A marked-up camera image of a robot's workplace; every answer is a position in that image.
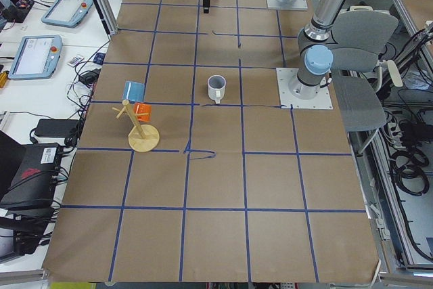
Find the white ceramic mug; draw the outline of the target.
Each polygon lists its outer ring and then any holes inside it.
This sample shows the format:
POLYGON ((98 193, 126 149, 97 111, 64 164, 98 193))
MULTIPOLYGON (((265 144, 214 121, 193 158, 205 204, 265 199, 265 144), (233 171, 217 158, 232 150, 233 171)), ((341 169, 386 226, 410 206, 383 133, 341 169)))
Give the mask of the white ceramic mug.
POLYGON ((208 78, 208 96, 215 102, 220 104, 225 95, 226 79, 221 75, 212 75, 208 78))

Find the blue mug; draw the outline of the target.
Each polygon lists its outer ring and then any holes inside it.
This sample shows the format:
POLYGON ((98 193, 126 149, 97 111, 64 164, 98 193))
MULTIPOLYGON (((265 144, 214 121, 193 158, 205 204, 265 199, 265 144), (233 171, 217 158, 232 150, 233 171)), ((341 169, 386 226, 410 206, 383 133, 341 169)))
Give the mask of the blue mug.
POLYGON ((126 81, 122 99, 130 102, 142 102, 144 100, 145 85, 134 81, 126 81))

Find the grey office chair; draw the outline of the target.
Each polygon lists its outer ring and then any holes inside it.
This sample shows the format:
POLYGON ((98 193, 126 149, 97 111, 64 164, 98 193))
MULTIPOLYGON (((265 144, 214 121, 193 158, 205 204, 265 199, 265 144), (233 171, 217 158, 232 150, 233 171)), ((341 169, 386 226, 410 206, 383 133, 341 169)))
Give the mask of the grey office chair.
POLYGON ((379 54, 398 26, 398 19, 383 12, 357 9, 339 14, 332 26, 334 55, 332 83, 348 132, 369 131, 360 145, 361 156, 386 124, 384 109, 377 97, 387 69, 395 86, 403 85, 393 60, 379 54))

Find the black red computer box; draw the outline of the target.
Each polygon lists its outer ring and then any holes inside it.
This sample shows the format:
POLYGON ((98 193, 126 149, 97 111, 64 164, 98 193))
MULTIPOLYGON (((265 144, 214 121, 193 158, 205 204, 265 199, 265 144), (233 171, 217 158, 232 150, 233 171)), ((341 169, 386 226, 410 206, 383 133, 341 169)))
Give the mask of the black red computer box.
POLYGON ((45 208, 53 202, 62 146, 57 143, 1 148, 1 208, 45 208))

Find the black power adapter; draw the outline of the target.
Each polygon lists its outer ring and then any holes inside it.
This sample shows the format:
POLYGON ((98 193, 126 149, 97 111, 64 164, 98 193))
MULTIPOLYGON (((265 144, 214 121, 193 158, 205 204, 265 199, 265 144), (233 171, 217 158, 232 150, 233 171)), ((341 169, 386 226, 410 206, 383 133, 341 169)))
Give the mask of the black power adapter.
POLYGON ((30 131, 29 139, 38 143, 36 137, 63 138, 65 141, 76 138, 78 120, 76 119, 40 119, 37 126, 30 131))

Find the lower blue teach pendant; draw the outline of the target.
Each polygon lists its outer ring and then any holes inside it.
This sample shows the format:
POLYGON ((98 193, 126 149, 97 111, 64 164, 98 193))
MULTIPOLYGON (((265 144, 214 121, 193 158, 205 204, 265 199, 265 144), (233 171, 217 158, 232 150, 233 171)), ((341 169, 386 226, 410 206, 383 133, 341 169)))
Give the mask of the lower blue teach pendant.
POLYGON ((60 59, 63 41, 59 35, 23 37, 8 78, 11 80, 48 79, 60 59))

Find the orange mug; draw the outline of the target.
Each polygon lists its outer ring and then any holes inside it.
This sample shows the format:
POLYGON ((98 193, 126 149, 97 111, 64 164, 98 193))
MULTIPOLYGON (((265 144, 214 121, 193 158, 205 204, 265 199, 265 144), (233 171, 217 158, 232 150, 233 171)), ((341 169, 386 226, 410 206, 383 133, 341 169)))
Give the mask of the orange mug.
POLYGON ((151 120, 152 106, 150 104, 136 102, 133 105, 133 112, 139 122, 148 123, 151 120))

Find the brown paper table cover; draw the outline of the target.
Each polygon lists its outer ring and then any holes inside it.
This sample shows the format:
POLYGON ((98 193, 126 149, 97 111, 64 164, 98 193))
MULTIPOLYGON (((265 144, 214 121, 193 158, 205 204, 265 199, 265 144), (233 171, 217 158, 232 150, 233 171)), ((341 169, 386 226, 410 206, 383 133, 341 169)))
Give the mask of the brown paper table cover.
POLYGON ((59 282, 369 282, 378 263, 339 109, 279 103, 313 14, 123 0, 43 266, 59 282), (208 78, 226 79, 220 104, 208 78), (145 85, 160 134, 121 109, 145 85))

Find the upper blue teach pendant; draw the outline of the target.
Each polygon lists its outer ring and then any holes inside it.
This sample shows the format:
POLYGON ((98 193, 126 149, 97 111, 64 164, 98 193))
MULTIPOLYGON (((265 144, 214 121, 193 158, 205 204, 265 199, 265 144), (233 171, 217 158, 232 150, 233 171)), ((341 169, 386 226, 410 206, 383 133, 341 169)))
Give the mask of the upper blue teach pendant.
POLYGON ((74 28, 79 25, 93 5, 93 0, 55 0, 42 16, 44 24, 74 28))

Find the blue teach pendant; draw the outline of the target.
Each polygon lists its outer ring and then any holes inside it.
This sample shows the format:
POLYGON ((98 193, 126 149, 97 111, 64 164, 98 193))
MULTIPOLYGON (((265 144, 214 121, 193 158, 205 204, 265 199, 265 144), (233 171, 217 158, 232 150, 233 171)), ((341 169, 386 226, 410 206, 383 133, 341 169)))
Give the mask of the blue teach pendant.
POLYGON ((11 80, 48 79, 60 59, 63 41, 59 35, 23 37, 8 78, 11 80))
POLYGON ((44 24, 74 28, 79 25, 93 5, 93 0, 55 0, 42 16, 44 24))

